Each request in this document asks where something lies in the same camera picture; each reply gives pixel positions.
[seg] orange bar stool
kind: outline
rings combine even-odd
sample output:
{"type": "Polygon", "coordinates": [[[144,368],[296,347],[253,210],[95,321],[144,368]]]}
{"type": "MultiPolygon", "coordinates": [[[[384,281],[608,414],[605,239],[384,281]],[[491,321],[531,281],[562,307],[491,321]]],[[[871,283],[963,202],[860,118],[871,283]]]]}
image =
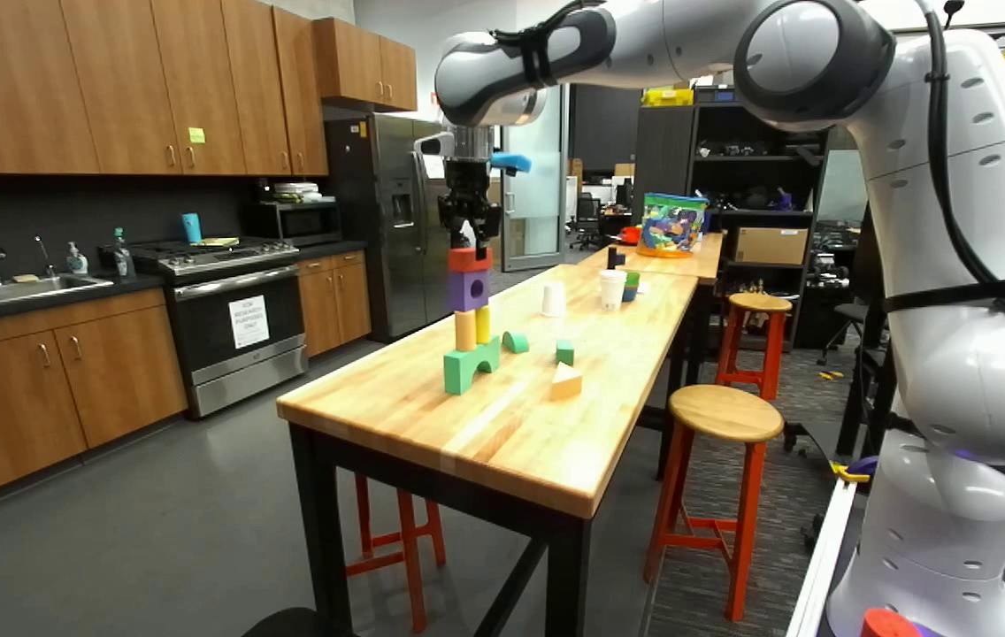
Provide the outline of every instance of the orange bar stool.
{"type": "Polygon", "coordinates": [[[715,381],[718,386],[755,386],[758,395],[777,399],[779,374],[782,374],[782,352],[786,352],[786,317],[792,306],[786,297],[773,297],[760,290],[729,295],[726,302],[729,302],[729,310],[726,310],[715,381]],[[767,315],[760,368],[736,363],[752,315],[767,315]]]}
{"type": "Polygon", "coordinates": [[[429,626],[429,605],[425,605],[425,578],[423,578],[423,553],[419,543],[432,539],[432,556],[436,567],[447,567],[447,543],[444,543],[444,524],[440,524],[440,507],[429,498],[425,504],[425,524],[419,524],[413,514],[413,497],[397,487],[397,517],[401,528],[388,533],[375,533],[371,532],[371,507],[367,507],[367,477],[353,475],[353,487],[358,487],[358,528],[362,528],[362,560],[348,567],[348,574],[371,574],[392,564],[403,564],[407,574],[407,605],[412,605],[412,630],[425,630],[429,626]]]}
{"type": "Polygon", "coordinates": [[[782,414],[736,386],[682,386],[673,393],[673,446],[664,455],[663,497],[655,508],[643,579],[655,578],[659,556],[668,547],[715,547],[729,564],[729,610],[745,622],[746,585],[755,564],[758,491],[766,477],[766,444],[782,432],[782,414]],[[688,517],[682,480],[693,436],[715,436],[746,446],[745,497],[736,517],[688,517]]]}

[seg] bottle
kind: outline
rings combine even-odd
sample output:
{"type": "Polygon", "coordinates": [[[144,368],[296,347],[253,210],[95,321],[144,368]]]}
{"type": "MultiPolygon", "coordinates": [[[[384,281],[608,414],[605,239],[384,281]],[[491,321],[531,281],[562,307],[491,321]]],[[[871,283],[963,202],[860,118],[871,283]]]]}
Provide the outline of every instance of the bottle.
{"type": "Polygon", "coordinates": [[[84,276],[90,271],[90,260],[78,250],[78,245],[70,239],[70,250],[69,250],[69,270],[84,276]]]}
{"type": "Polygon", "coordinates": [[[112,271],[118,271],[118,281],[136,276],[136,254],[123,245],[123,225],[112,225],[112,271]]]}

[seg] oven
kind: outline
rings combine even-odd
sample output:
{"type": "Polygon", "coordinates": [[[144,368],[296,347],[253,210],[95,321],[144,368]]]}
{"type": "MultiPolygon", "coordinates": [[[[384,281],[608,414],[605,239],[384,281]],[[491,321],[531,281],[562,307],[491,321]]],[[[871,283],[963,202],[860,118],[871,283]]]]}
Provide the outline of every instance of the oven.
{"type": "Polygon", "coordinates": [[[138,264],[167,276],[190,414],[210,419],[306,374],[295,245],[164,248],[138,264]]]}

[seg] green block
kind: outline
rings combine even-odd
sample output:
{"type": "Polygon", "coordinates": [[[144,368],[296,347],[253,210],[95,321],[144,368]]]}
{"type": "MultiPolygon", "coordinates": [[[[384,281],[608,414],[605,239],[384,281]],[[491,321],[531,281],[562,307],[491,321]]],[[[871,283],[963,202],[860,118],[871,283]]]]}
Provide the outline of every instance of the green block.
{"type": "Polygon", "coordinates": [[[526,353],[526,352],[531,352],[531,339],[519,335],[519,331],[503,331],[503,352],[510,352],[510,353],[526,353]]]}
{"type": "Polygon", "coordinates": [[[447,395],[463,395],[475,374],[488,374],[499,368],[499,339],[488,339],[475,352],[444,353],[444,390],[447,395]]]}
{"type": "Polygon", "coordinates": [[[556,347],[556,353],[554,353],[554,360],[559,360],[559,363],[570,363],[572,368],[572,344],[570,339],[559,339],[559,347],[556,347]]]}

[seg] stainless steel refrigerator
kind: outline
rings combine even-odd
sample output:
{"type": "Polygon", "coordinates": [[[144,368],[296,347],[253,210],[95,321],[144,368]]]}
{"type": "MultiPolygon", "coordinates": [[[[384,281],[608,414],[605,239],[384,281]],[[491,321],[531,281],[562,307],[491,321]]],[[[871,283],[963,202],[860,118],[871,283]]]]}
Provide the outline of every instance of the stainless steel refrigerator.
{"type": "Polygon", "coordinates": [[[419,143],[444,125],[358,112],[326,125],[328,180],[344,234],[364,239],[371,329],[397,339],[444,315],[450,234],[440,223],[444,173],[425,169],[419,143]]]}

